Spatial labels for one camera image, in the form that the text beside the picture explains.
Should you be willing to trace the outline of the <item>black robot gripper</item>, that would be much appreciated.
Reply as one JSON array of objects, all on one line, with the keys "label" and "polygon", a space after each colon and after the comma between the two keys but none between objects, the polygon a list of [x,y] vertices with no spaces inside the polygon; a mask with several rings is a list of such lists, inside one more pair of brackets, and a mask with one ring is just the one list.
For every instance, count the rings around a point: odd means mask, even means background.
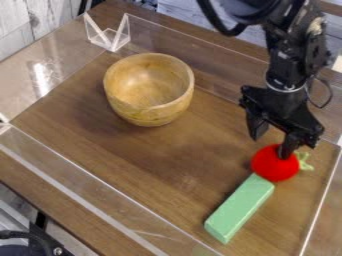
[{"label": "black robot gripper", "polygon": [[303,89],[279,92],[270,88],[243,85],[239,105],[246,111],[248,134],[256,141],[272,125],[284,132],[283,143],[278,147],[278,157],[290,158],[294,150],[306,145],[316,146],[324,127],[308,110]]}]

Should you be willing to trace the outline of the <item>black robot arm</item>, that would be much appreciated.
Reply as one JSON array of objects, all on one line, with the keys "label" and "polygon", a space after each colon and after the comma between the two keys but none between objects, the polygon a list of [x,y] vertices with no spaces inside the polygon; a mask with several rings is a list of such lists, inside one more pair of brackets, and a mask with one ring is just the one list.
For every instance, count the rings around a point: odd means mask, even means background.
[{"label": "black robot arm", "polygon": [[315,147],[324,127],[311,114],[310,91],[327,65],[326,19],[318,0],[223,0],[235,21],[228,28],[210,0],[196,0],[214,28],[227,37],[259,25],[270,56],[264,86],[244,85],[239,104],[246,110],[250,137],[274,126],[284,132],[278,157],[286,159],[303,145]]}]

